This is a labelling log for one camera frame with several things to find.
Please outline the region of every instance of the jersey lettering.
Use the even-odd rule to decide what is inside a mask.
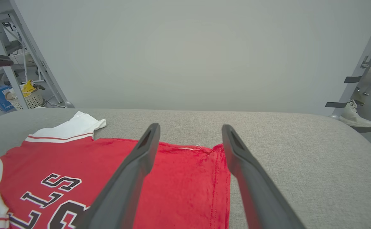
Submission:
[[[26,193],[24,193],[23,196],[20,197],[20,199],[31,201],[31,202],[39,205],[40,208],[46,208],[50,204],[56,202],[62,196],[63,196],[63,194],[53,191],[53,193],[51,193],[49,195],[49,197],[51,197],[50,201],[47,201],[47,200],[43,200],[40,197],[37,197],[37,196],[31,194],[31,192],[29,192],[29,191],[27,191]]]
[[[76,187],[78,184],[82,183],[82,180],[79,178],[73,178],[73,177],[61,177],[60,175],[52,173],[48,177],[46,177],[44,180],[41,181],[41,184],[44,184],[48,187],[57,187],[62,182],[68,182],[70,184],[63,184],[61,187],[59,187],[59,190],[62,191],[71,191],[74,187]]]
[[[53,216],[48,223],[49,229],[63,229],[69,226],[70,228],[75,228],[78,226],[80,219],[84,215],[85,210],[89,207],[82,203],[78,203],[72,200],[68,200],[59,205],[57,210],[54,212]],[[72,215],[72,219],[67,222],[65,218],[67,215]]]
[[[30,212],[30,215],[29,215],[30,221],[27,223],[27,222],[15,217],[13,215],[13,213],[9,213],[9,214],[10,214],[10,216],[9,216],[10,223],[14,226],[17,226],[17,227],[21,228],[21,229],[32,229],[34,227],[34,225],[37,223],[38,218],[41,215],[40,212],[36,212],[35,210],[32,210]]]

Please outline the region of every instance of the gray padded table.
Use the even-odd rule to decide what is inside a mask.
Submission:
[[[57,126],[78,110],[107,126],[98,138],[139,139],[153,122],[162,142],[213,147],[231,124],[309,228],[371,228],[371,144],[344,123],[293,113],[120,109],[32,109],[0,116],[0,156],[28,134]],[[247,228],[236,178],[230,189],[231,229]]]

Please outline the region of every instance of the black tape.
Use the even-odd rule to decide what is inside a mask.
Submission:
[[[357,83],[361,80],[362,76],[355,76],[355,77],[350,77],[348,76],[345,78],[344,83]]]
[[[344,108],[346,105],[347,105],[347,103],[331,103],[331,102],[327,102],[325,104],[325,107]]]

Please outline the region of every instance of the stitching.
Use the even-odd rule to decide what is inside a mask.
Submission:
[[[210,215],[210,228],[212,228],[212,221],[213,221],[213,218],[215,219],[216,218],[216,209],[215,209],[215,215],[214,217],[213,216],[213,208],[214,208],[214,201],[215,201],[215,187],[216,187],[216,183],[217,183],[217,167],[218,167],[218,154],[216,154],[216,158],[215,158],[215,168],[214,168],[214,183],[213,183],[213,191],[212,191],[212,208],[211,208],[211,215]]]
[[[53,138],[53,137],[34,137],[34,136],[28,136],[28,138],[32,138],[32,139],[57,139],[57,140],[68,140],[68,139],[72,139],[72,138],[75,138],[75,137],[79,137],[79,136],[84,136],[84,135],[89,135],[92,133],[86,133],[86,134],[82,134],[82,135],[77,135],[77,136],[72,136],[70,138],[67,138],[67,139],[60,139],[60,138]]]

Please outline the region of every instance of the cable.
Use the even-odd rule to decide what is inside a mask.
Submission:
[[[20,65],[21,69],[25,72],[24,78],[20,79],[20,80],[24,80],[26,78],[26,76],[27,76],[27,71],[24,70],[24,68],[21,66],[21,64],[18,63],[17,58],[16,58],[16,55],[14,55],[14,53],[12,53],[12,54],[13,54],[14,59],[16,60],[17,64]]]
[[[52,96],[48,97],[47,100],[52,99],[54,96],[55,96],[55,95],[52,95]]]
[[[65,106],[60,106],[60,105],[57,105],[57,104],[51,103],[51,102],[49,102],[49,101],[47,101],[47,103],[49,103],[49,104],[52,105],[52,106],[57,106],[57,107],[65,108]]]

